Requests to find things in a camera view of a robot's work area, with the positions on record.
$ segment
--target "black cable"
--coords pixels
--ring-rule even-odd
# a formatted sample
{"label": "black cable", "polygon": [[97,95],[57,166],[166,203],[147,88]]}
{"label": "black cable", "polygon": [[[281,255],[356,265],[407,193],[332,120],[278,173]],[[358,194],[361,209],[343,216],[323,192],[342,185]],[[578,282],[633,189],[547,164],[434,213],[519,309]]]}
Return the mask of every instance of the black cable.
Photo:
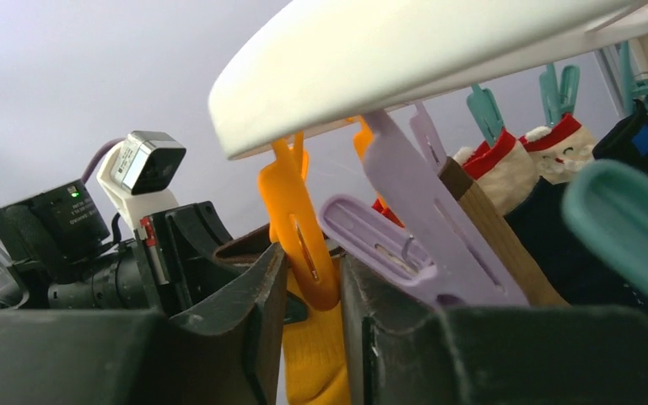
{"label": "black cable", "polygon": [[121,227],[118,226],[118,219],[121,218],[121,213],[116,213],[115,216],[113,216],[113,220],[111,221],[111,232],[113,234],[113,245],[117,245],[121,243],[122,240],[122,233],[121,233]]}

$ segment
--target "orange clothespin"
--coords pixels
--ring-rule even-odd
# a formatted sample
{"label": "orange clothespin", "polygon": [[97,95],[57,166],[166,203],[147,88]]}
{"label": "orange clothespin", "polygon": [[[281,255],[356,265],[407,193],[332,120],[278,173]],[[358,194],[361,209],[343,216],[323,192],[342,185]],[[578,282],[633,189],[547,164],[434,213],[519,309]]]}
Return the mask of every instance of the orange clothespin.
{"label": "orange clothespin", "polygon": [[[366,149],[369,147],[371,142],[374,141],[374,134],[371,132],[369,126],[366,125],[366,122],[364,122],[364,120],[362,120],[360,116],[357,116],[355,120],[353,118],[347,118],[347,121],[357,121],[359,122],[359,124],[361,124],[361,131],[354,135],[354,149],[356,149],[356,154],[359,156],[361,163],[364,163],[364,153],[366,153]],[[386,202],[384,202],[384,199],[381,198],[379,192],[376,192],[376,197],[378,198],[378,202],[379,204],[381,204],[381,207],[383,209],[389,208],[386,205]]]}
{"label": "orange clothespin", "polygon": [[[297,132],[294,135],[294,143],[289,147],[289,151],[294,157],[294,163],[297,165],[297,171],[301,173],[302,180],[306,183],[306,173],[309,169],[309,154],[304,149],[304,133]],[[269,240],[272,243],[279,242],[277,237],[277,227],[274,224],[269,225]]]}
{"label": "orange clothespin", "polygon": [[[297,136],[301,144],[304,137]],[[315,310],[328,311],[339,302],[338,272],[304,183],[304,149],[296,145],[296,136],[294,142],[292,149],[283,139],[272,143],[274,162],[260,171],[257,185],[269,213],[270,229],[274,228],[270,235],[287,253],[304,299]]]}

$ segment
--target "teal clothespin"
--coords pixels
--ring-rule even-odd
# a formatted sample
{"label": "teal clothespin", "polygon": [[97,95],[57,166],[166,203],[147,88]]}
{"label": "teal clothespin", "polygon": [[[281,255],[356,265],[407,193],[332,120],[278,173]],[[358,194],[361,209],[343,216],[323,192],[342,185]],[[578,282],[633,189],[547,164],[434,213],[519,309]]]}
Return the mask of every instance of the teal clothespin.
{"label": "teal clothespin", "polygon": [[635,79],[629,60],[629,43],[623,42],[619,48],[619,68],[622,76],[622,102],[627,114],[635,112],[635,99],[641,98],[648,111],[648,78]]}
{"label": "teal clothespin", "polygon": [[503,116],[498,110],[498,104],[490,89],[481,89],[478,84],[474,84],[471,88],[473,93],[466,98],[466,104],[473,114],[478,128],[483,133],[485,141],[488,145],[493,146],[505,126]]}
{"label": "teal clothespin", "polygon": [[568,185],[563,219],[590,251],[648,295],[648,176],[612,160]]}
{"label": "teal clothespin", "polygon": [[558,87],[555,65],[549,63],[545,67],[545,72],[540,73],[539,83],[547,124],[555,126],[563,119],[563,115],[575,112],[577,88],[580,85],[580,67],[576,65],[564,67],[560,77],[560,87]]}

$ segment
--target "red and white sock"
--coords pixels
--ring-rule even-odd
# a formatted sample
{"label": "red and white sock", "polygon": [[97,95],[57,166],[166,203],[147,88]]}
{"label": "red and white sock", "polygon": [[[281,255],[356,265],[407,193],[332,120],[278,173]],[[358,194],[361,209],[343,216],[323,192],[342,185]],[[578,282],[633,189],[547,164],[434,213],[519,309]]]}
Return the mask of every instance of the red and white sock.
{"label": "red and white sock", "polygon": [[489,147],[462,148],[453,159],[478,183],[502,215],[520,205],[539,178],[530,155],[505,129]]}
{"label": "red and white sock", "polygon": [[537,127],[521,137],[537,172],[553,184],[571,181],[593,161],[597,140],[570,114],[553,128]]}

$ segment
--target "brown sock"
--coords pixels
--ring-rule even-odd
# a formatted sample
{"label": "brown sock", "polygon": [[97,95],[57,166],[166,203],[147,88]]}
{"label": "brown sock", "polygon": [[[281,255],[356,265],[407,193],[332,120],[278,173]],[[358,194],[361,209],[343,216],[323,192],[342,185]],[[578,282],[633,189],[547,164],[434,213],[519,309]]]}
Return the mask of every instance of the brown sock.
{"label": "brown sock", "polygon": [[454,159],[448,158],[439,178],[521,286],[531,305],[568,305],[550,285],[478,183]]}
{"label": "brown sock", "polygon": [[[269,226],[265,225],[221,246],[214,258],[235,266],[250,266],[270,245]],[[338,268],[339,260],[332,253]],[[301,297],[299,286],[288,270],[287,290]],[[309,308],[306,321],[284,325],[284,379],[290,405],[347,405],[346,354],[342,329],[342,305],[319,312]]]}

